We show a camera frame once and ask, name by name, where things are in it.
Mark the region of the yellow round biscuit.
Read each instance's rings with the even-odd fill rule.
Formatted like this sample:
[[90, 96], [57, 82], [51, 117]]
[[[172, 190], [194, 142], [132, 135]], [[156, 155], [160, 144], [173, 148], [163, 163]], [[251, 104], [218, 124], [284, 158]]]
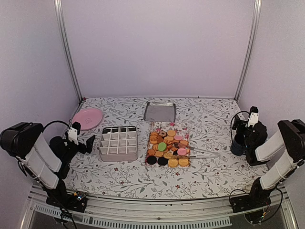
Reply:
[[173, 167], [177, 167], [178, 165], [179, 165], [179, 162], [178, 162], [178, 159], [169, 159], [168, 160], [168, 167], [171, 167], [171, 168], [173, 168]]
[[189, 159], [179, 159], [178, 164], [181, 167], [188, 167], [189, 166]]

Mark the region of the pink sandwich cookie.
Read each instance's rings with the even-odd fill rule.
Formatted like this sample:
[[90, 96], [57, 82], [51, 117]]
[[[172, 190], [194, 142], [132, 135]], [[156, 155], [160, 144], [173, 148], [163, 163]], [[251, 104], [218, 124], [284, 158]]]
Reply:
[[182, 139], [183, 139], [183, 137], [180, 136], [180, 135], [175, 135], [174, 136], [174, 140], [181, 141]]

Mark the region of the floral cookie tray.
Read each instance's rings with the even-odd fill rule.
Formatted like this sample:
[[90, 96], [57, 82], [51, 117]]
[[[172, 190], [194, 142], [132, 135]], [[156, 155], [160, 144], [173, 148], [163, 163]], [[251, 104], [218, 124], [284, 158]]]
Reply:
[[[167, 132], [166, 137], [159, 136], [159, 132], [163, 130]], [[181, 141], [174, 140], [175, 135], [180, 135], [183, 137]], [[189, 159], [190, 150], [187, 150], [187, 154], [184, 156], [180, 156], [177, 154], [177, 150], [179, 148], [176, 148], [173, 144], [174, 143], [182, 143], [184, 145], [189, 145], [189, 128], [187, 124], [185, 123], [174, 123], [174, 122], [151, 122], [149, 126], [149, 132], [148, 132], [148, 145], [146, 150], [146, 158], [148, 156], [155, 156], [157, 159], [160, 157], [165, 157], [168, 160], [169, 159]], [[165, 142], [167, 144], [167, 148], [164, 151], [158, 150], [158, 144], [161, 142]], [[150, 167], [164, 167], [164, 168], [187, 168], [187, 167], [168, 167], [168, 164], [166, 166], [159, 166], [158, 163], [154, 165], [149, 165], [146, 163], [145, 158], [145, 165]]]

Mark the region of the yellow round biscuit left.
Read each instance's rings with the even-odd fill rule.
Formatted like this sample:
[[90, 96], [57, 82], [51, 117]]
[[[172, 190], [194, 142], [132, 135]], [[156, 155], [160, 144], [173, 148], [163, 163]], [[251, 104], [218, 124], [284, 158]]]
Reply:
[[173, 167], [177, 167], [178, 165], [179, 165], [179, 162], [178, 162], [178, 159], [169, 159], [168, 160], [168, 167], [171, 167], [171, 168], [173, 168]]

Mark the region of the right aluminium frame post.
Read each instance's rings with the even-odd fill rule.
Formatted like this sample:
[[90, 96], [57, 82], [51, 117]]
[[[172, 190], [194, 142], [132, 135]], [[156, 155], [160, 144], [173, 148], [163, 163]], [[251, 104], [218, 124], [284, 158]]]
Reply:
[[244, 62], [240, 74], [240, 78], [238, 81], [238, 86], [235, 92], [234, 100], [239, 102], [243, 87], [246, 81], [246, 76], [248, 72], [248, 68], [250, 65], [251, 57], [252, 57], [252, 52], [255, 44], [255, 38], [258, 30], [258, 25], [259, 25], [259, 20], [260, 20], [260, 12], [261, 12], [261, 7], [262, 7], [262, 0], [255, 0], [254, 1], [254, 10], [253, 10], [253, 15], [252, 15], [252, 21], [251, 21], [251, 28], [250, 28], [250, 35], [248, 39], [248, 45], [244, 57]]

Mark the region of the green round cookie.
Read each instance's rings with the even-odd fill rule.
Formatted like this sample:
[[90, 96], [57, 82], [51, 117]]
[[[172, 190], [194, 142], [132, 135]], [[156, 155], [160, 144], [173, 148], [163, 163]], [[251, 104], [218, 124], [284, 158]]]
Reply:
[[158, 144], [158, 150], [159, 151], [164, 151], [167, 148], [167, 144], [165, 142], [161, 142]]

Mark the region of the black sandwich cookie right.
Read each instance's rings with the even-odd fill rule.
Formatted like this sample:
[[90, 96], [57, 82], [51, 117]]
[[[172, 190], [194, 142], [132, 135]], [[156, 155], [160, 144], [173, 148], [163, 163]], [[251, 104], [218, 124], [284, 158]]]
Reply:
[[168, 159], [165, 157], [160, 157], [157, 160], [159, 166], [166, 166], [168, 164]]

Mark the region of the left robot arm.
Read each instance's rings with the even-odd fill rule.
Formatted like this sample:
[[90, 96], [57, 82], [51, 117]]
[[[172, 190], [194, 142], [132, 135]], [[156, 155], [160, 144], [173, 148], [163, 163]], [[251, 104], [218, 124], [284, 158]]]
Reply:
[[75, 122], [64, 138], [55, 136], [47, 142], [43, 136], [45, 129], [40, 123], [18, 123], [1, 132], [0, 146], [17, 159], [25, 175], [30, 175], [40, 183], [47, 192], [50, 203], [60, 207], [77, 202], [82, 204], [81, 197], [67, 193], [64, 180], [76, 154], [92, 152], [95, 136], [91, 136], [85, 143], [79, 142], [81, 124]]

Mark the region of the dark blue mug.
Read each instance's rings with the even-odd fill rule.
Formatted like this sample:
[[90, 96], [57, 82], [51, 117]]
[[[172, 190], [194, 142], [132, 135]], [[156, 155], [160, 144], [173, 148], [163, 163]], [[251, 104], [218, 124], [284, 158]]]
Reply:
[[243, 138], [234, 138], [230, 147], [231, 152], [236, 156], [242, 156], [246, 153], [246, 146]]

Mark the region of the floral tablecloth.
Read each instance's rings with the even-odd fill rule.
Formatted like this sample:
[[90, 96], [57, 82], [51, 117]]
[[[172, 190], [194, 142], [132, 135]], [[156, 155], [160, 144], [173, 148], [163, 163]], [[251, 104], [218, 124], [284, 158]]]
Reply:
[[[153, 98], [153, 102], [176, 105], [176, 121], [187, 125], [190, 144], [217, 152], [216, 159], [191, 161], [189, 167], [150, 167], [145, 164], [150, 125], [144, 121], [150, 98], [88, 98], [83, 108], [99, 108], [103, 121], [80, 140], [96, 135], [91, 154], [77, 154], [65, 179], [69, 190], [91, 194], [140, 199], [217, 198], [231, 192], [249, 190], [252, 182], [264, 175], [265, 165], [252, 167], [244, 156], [230, 151], [230, 121], [239, 112], [234, 100], [203, 98]], [[103, 162], [98, 148], [102, 129], [133, 125], [138, 132], [139, 157], [133, 162]]]

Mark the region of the metal serving tongs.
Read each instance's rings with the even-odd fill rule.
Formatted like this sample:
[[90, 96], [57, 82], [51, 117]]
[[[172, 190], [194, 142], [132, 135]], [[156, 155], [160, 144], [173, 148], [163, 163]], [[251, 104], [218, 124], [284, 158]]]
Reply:
[[220, 156], [220, 154], [217, 152], [210, 152], [196, 147], [187, 146], [182, 143], [174, 143], [173, 145], [176, 148], [184, 148], [186, 150], [190, 150], [189, 157], [191, 158], [206, 159], [206, 158], [218, 158]]

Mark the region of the silver metal tray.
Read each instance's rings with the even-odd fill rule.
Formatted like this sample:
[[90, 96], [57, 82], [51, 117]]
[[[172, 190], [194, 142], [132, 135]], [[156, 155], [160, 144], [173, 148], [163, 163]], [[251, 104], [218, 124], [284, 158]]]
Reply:
[[143, 119], [147, 122], [175, 122], [176, 105], [174, 103], [148, 102]]

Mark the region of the left aluminium frame post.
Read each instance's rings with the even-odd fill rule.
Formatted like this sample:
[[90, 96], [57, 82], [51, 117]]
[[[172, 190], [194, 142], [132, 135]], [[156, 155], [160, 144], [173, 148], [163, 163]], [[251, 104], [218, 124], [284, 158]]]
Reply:
[[77, 79], [76, 71], [75, 71], [74, 64], [73, 64], [72, 54], [70, 51], [68, 34], [66, 31], [66, 26], [65, 26], [65, 21], [64, 21], [62, 1], [54, 0], [54, 7], [55, 7], [55, 14], [56, 14], [57, 22], [58, 22], [61, 42], [63, 45], [63, 50], [64, 50], [66, 62], [68, 65], [68, 70], [69, 70], [69, 73], [71, 76], [72, 85], [74, 87], [79, 104], [81, 104], [83, 101], [83, 96], [81, 93], [80, 84]]

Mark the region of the black sandwich cookie left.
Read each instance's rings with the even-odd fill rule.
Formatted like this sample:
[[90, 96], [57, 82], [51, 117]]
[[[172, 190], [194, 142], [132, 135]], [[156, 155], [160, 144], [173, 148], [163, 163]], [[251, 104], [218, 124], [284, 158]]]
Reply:
[[155, 156], [148, 156], [146, 158], [146, 163], [149, 165], [154, 165], [157, 163], [157, 158]]

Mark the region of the pink divided cookie tin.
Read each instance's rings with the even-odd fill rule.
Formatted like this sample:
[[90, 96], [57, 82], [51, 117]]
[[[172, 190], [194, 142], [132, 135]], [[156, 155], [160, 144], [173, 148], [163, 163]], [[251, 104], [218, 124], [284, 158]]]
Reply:
[[132, 162], [138, 159], [138, 136], [135, 126], [105, 127], [99, 147], [103, 162]]

